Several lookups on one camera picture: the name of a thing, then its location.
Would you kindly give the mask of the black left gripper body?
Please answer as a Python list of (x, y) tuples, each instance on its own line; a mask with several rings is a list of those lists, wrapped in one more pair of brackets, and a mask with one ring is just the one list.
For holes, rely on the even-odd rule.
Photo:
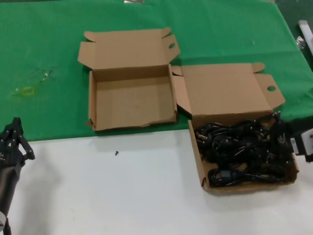
[(18, 147), (2, 146), (0, 148), (0, 168), (16, 167), (25, 165), (22, 152)]

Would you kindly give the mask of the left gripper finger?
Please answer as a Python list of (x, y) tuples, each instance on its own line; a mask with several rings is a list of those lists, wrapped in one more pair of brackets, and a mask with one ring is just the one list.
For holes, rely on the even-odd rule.
[(12, 140), (12, 136), (17, 131), (17, 118), (13, 118), (12, 122), (5, 126), (4, 130), (0, 134), (0, 146), (3, 147), (9, 140)]
[(26, 138), (24, 137), (24, 131), (22, 128), (22, 121), (19, 117), (14, 118), (14, 133), (15, 133), (15, 139), (16, 144), (20, 144), (22, 148), (25, 151), (25, 154), (22, 154), (23, 160), (34, 160), (35, 154), (33, 152), (33, 149), (31, 148), (30, 144), (27, 142)]

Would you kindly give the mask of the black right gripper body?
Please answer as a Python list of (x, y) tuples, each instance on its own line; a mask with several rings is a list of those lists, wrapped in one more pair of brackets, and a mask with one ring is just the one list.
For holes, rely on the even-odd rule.
[(278, 156), (286, 156), (293, 152), (290, 141), (290, 132), (283, 121), (275, 122), (270, 130), (270, 152)]

